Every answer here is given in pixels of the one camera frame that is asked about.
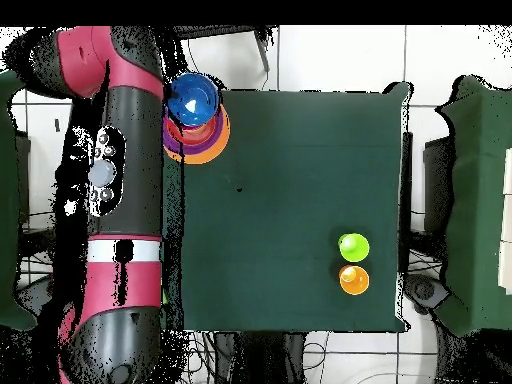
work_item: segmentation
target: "white tile floor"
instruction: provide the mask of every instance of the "white tile floor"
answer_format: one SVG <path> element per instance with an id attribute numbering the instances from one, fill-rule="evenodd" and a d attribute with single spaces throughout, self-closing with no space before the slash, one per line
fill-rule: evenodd
<path id="1" fill-rule="evenodd" d="M 20 32 L 20 28 L 0 28 L 0 49 Z M 464 74 L 477 74 L 499 88 L 512 85 L 509 32 L 480 26 L 282 26 L 279 43 L 275 31 L 274 44 L 269 45 L 267 81 L 251 33 L 191 40 L 190 52 L 199 71 L 220 78 L 228 88 L 261 89 L 265 84 L 265 90 L 376 92 L 395 81 L 412 83 L 408 122 L 414 134 L 412 209 L 424 212 L 424 144 L 448 135 L 446 122 L 434 108 L 449 99 L 453 82 Z M 194 69 L 188 47 L 184 42 Z M 32 93 L 27 93 L 27 101 L 28 106 L 25 93 L 20 92 L 12 112 L 18 127 L 28 130 L 32 139 L 31 211 L 44 212 L 50 205 L 70 108 L 67 101 Z M 61 132 L 55 130 L 55 119 Z M 31 225 L 47 223 L 43 216 Z M 421 215 L 412 216 L 412 226 L 423 228 Z M 403 315 L 411 329 L 400 336 L 331 334 L 322 384 L 396 384 L 397 369 L 403 374 L 399 384 L 431 384 L 437 351 L 432 320 L 416 314 L 406 299 Z M 323 345 L 325 339 L 326 333 L 319 332 L 310 334 L 307 341 Z M 310 345 L 306 351 L 306 366 L 321 359 L 315 353 L 318 346 Z M 196 375 L 196 384 L 206 381 L 206 375 Z M 320 375 L 321 368 L 308 370 L 309 384 L 319 384 Z"/>

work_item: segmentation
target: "black cable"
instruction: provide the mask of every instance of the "black cable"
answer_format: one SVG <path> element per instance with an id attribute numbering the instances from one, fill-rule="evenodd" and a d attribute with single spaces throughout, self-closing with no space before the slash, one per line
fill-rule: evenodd
<path id="1" fill-rule="evenodd" d="M 53 274 L 52 271 L 46 271 L 46 272 L 42 272 L 42 271 L 20 271 L 20 274 L 37 274 L 37 275 L 50 275 L 50 274 Z"/>
<path id="2" fill-rule="evenodd" d="M 53 213 L 53 211 L 50 212 L 38 212 L 38 213 L 30 213 L 29 216 L 38 216 L 38 215 L 47 215 Z"/>
<path id="3" fill-rule="evenodd" d="M 263 87 L 261 87 L 261 90 L 260 91 L 263 91 L 263 89 L 265 88 L 265 85 L 267 85 L 267 81 L 268 81 L 268 71 L 267 71 L 267 79 L 265 80 L 265 82 L 263 83 Z"/>
<path id="4" fill-rule="evenodd" d="M 437 378 L 437 377 L 432 377 L 432 376 L 429 376 L 429 375 L 402 374 L 402 373 L 397 373 L 397 372 L 382 372 L 382 373 L 373 374 L 373 375 L 370 375 L 369 377 L 363 378 L 361 381 L 358 381 L 356 384 L 361 384 L 361 383 L 364 383 L 365 381 L 371 380 L 372 378 L 381 377 L 381 376 L 385 376 L 385 375 L 393 375 L 393 376 L 396 375 L 396 376 L 402 376 L 402 377 L 424 377 L 424 378 L 432 378 L 434 380 L 444 380 L 444 379 L 440 379 L 440 378 Z"/>
<path id="5" fill-rule="evenodd" d="M 197 348 L 198 345 L 201 345 L 202 343 L 201 342 L 198 342 L 197 341 L 197 338 L 196 338 L 196 334 L 194 333 L 194 341 L 196 343 L 196 350 L 197 350 L 197 355 L 199 356 L 199 359 L 201 360 L 201 362 L 204 364 L 204 366 L 206 367 L 206 370 L 208 371 L 208 373 L 210 373 L 211 375 L 214 376 L 214 378 L 217 377 L 217 374 L 215 373 L 215 371 L 213 371 L 211 368 L 210 368 L 210 365 L 206 363 L 206 361 L 204 360 L 203 356 L 199 353 L 199 348 Z M 203 351 L 207 351 L 206 349 L 206 346 L 203 345 Z"/>
<path id="6" fill-rule="evenodd" d="M 417 252 L 415 250 L 409 250 L 409 252 L 411 253 L 411 255 L 414 255 L 416 256 L 417 258 L 421 259 L 421 260 L 424 260 L 422 258 L 429 258 L 430 256 L 428 255 L 425 255 L 424 253 L 420 253 L 420 252 Z"/>
<path id="7" fill-rule="evenodd" d="M 281 51 L 281 25 L 277 27 L 277 91 L 279 91 L 279 62 Z"/>
<path id="8" fill-rule="evenodd" d="M 418 263 L 423 263 L 425 265 L 429 265 L 429 267 L 427 268 L 416 268 L 416 269 L 409 269 L 408 271 L 422 271 L 422 270 L 426 270 L 426 269 L 434 269 L 434 268 L 439 268 L 440 266 L 442 266 L 442 262 L 436 262 L 436 261 L 426 261 L 425 259 L 423 258 L 426 258 L 427 256 L 424 255 L 423 257 L 420 256 L 419 254 L 413 252 L 412 250 L 410 251 L 411 254 L 413 254 L 414 256 L 416 256 L 419 261 L 413 261 L 413 262 L 409 262 L 409 265 L 414 265 L 414 264 L 418 264 Z"/>
<path id="9" fill-rule="evenodd" d="M 416 212 L 416 211 L 410 211 L 410 212 L 414 215 L 425 215 L 425 212 Z"/>
<path id="10" fill-rule="evenodd" d="M 200 361 L 200 362 L 199 362 L 199 368 L 197 368 L 196 370 L 191 370 L 191 369 L 190 369 L 190 358 L 191 358 L 192 356 L 194 356 L 194 354 L 195 354 L 195 353 L 197 353 L 197 355 L 199 356 L 199 358 L 201 358 L 201 355 L 199 354 L 199 351 L 198 351 L 198 349 L 197 349 L 197 346 L 196 346 L 196 348 L 192 348 L 192 349 L 190 349 L 190 350 L 189 350 L 189 352 L 188 352 L 188 358 L 187 358 L 187 371 L 186 371 L 186 373 L 187 373 L 188 383 L 189 383 L 189 384 L 193 384 L 193 382 L 192 382 L 192 376 L 193 376 L 195 373 L 199 372 L 199 371 L 203 368 L 203 362 L 202 362 L 202 361 Z"/>
<path id="11" fill-rule="evenodd" d="M 432 266 L 428 266 L 428 267 L 425 267 L 425 268 L 415 268 L 415 269 L 409 269 L 407 270 L 408 272 L 415 272 L 415 271 L 427 271 L 429 269 L 435 271 L 436 273 L 439 274 L 439 271 L 435 268 L 439 268 L 440 266 L 442 265 L 432 265 Z"/>
<path id="12" fill-rule="evenodd" d="M 307 367 L 307 368 L 304 368 L 304 371 L 308 371 L 308 370 L 312 370 L 314 368 L 318 368 L 320 365 L 322 365 L 325 361 L 325 358 L 327 356 L 327 350 L 324 349 L 324 347 L 320 344 L 320 343 L 307 343 L 305 346 L 304 346 L 304 350 L 306 350 L 306 346 L 309 346 L 309 345 L 317 345 L 317 346 L 320 346 L 320 349 L 322 349 L 322 353 L 323 353 L 323 356 L 322 356 L 322 359 L 320 360 L 320 362 L 316 365 L 313 365 L 311 367 Z"/>
<path id="13" fill-rule="evenodd" d="M 206 333 L 206 339 L 210 342 L 212 347 L 215 349 L 216 353 L 220 353 L 225 359 L 231 361 L 231 355 L 228 355 L 226 352 L 223 352 L 222 349 L 213 342 L 210 333 Z"/>
<path id="14" fill-rule="evenodd" d="M 34 264 L 39 264 L 39 265 L 47 265 L 47 266 L 51 266 L 52 264 L 48 263 L 48 262 L 42 262 L 41 260 L 39 260 L 38 258 L 36 258 L 36 260 L 34 259 L 22 259 L 22 262 L 31 262 L 31 263 L 34 263 Z"/>
<path id="15" fill-rule="evenodd" d="M 325 351 L 327 351 L 327 343 L 329 342 L 330 335 L 331 335 L 331 333 L 327 333 L 327 337 L 325 338 L 325 344 L 324 344 Z M 325 361 L 323 361 L 323 364 L 322 364 L 322 373 L 320 374 L 320 382 L 318 384 L 322 384 L 322 379 L 324 378 L 324 370 L 325 370 Z"/>
<path id="16" fill-rule="evenodd" d="M 199 72 L 199 68 L 196 65 L 196 61 L 194 60 L 194 56 L 192 56 L 192 51 L 190 50 L 190 38 L 187 40 L 187 45 L 188 45 L 188 53 L 190 54 L 190 59 L 192 59 L 192 63 L 196 67 L 196 71 Z"/>
<path id="17" fill-rule="evenodd" d="M 184 383 L 184 384 L 189 384 L 189 383 L 187 383 L 187 382 L 185 381 L 185 379 L 184 379 L 183 377 L 180 377 L 179 381 L 180 381 L 181 383 Z"/>
<path id="18" fill-rule="evenodd" d="M 213 363 L 215 364 L 215 359 L 212 358 L 210 349 L 208 349 L 208 341 L 206 340 L 206 336 L 204 335 L 204 333 L 202 333 L 201 335 L 203 337 L 203 343 L 205 346 L 205 352 L 206 352 L 206 357 L 207 357 L 207 361 L 208 361 L 208 366 L 210 365 L 210 359 L 213 359 Z M 206 376 L 206 384 L 210 384 L 210 375 L 211 375 L 210 372 L 208 372 L 208 375 Z"/>

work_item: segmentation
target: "white stripe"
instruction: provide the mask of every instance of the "white stripe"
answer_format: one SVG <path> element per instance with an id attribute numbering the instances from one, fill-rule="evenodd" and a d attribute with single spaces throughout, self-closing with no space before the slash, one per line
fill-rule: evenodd
<path id="1" fill-rule="evenodd" d="M 92 240 L 88 243 L 87 262 L 114 262 L 115 244 L 119 240 Z M 133 241 L 132 262 L 157 262 L 160 260 L 160 242 Z"/>

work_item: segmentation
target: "green tabletop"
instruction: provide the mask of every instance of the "green tabletop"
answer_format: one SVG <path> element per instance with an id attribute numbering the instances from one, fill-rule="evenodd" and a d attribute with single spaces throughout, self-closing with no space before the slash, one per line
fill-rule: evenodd
<path id="1" fill-rule="evenodd" d="M 505 153 L 512 148 L 512 92 L 468 76 L 441 108 L 455 141 L 454 204 L 446 229 L 445 282 L 436 313 L 455 335 L 512 330 L 512 296 L 498 286 Z"/>
<path id="2" fill-rule="evenodd" d="M 404 331 L 395 317 L 401 110 L 381 93 L 223 93 L 226 149 L 184 170 L 185 328 Z M 164 226 L 179 213 L 166 158 Z M 343 292 L 338 239 L 360 233 L 370 287 Z"/>

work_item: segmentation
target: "silver button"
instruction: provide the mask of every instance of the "silver button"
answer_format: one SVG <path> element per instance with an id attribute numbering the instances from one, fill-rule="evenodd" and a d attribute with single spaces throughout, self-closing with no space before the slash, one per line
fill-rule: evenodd
<path id="1" fill-rule="evenodd" d="M 109 188 L 103 189 L 100 194 L 101 200 L 103 200 L 103 201 L 112 199 L 113 195 L 114 195 L 114 193 Z"/>
<path id="2" fill-rule="evenodd" d="M 108 142 L 108 135 L 107 134 L 101 134 L 99 137 L 98 137 L 98 141 L 101 143 L 101 144 L 105 144 Z"/>
<path id="3" fill-rule="evenodd" d="M 96 187 L 105 187 L 109 185 L 116 175 L 116 167 L 108 160 L 98 160 L 94 162 L 89 171 L 89 181 Z"/>
<path id="4" fill-rule="evenodd" d="M 114 149 L 112 146 L 105 146 L 105 156 L 113 156 L 116 152 L 116 149 Z"/>

